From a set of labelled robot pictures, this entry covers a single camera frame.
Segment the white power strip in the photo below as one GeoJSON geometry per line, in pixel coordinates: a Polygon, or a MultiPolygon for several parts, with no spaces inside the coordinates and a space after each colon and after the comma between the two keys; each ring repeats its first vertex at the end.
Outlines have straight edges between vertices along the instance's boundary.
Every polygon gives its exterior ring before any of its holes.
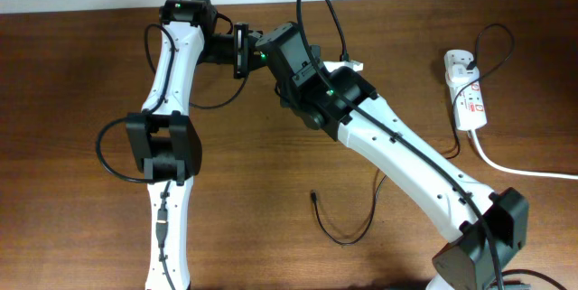
{"type": "MultiPolygon", "coordinates": [[[[447,69],[455,64],[462,64],[468,69],[468,65],[473,60],[473,55],[465,50],[449,50],[445,53],[443,60],[446,80],[447,69]]],[[[476,130],[487,124],[479,82],[474,80],[459,87],[449,87],[449,91],[454,105],[453,115],[458,130],[476,130]]]]}

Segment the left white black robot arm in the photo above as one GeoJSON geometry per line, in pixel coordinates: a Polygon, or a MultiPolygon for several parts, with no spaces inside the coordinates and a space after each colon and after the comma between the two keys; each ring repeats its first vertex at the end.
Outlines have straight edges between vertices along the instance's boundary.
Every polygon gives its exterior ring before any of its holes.
{"type": "Polygon", "coordinates": [[[259,31],[232,23],[216,33],[222,14],[210,0],[167,0],[159,9],[162,48],[150,93],[140,112],[126,118],[135,163],[149,193],[151,256],[147,289],[188,289],[187,214],[202,145],[191,119],[191,90],[201,63],[230,64],[233,76],[247,82],[265,58],[254,44],[259,31]]]}

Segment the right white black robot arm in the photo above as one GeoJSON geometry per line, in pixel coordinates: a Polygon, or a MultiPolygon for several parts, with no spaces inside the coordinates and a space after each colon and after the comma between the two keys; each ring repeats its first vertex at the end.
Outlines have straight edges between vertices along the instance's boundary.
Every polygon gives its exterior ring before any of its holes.
{"type": "Polygon", "coordinates": [[[357,152],[427,215],[446,245],[433,257],[431,289],[487,289],[525,246],[529,203],[513,188],[496,193],[461,171],[406,126],[361,76],[358,61],[323,61],[296,23],[260,37],[255,48],[284,105],[311,129],[357,152]]]}

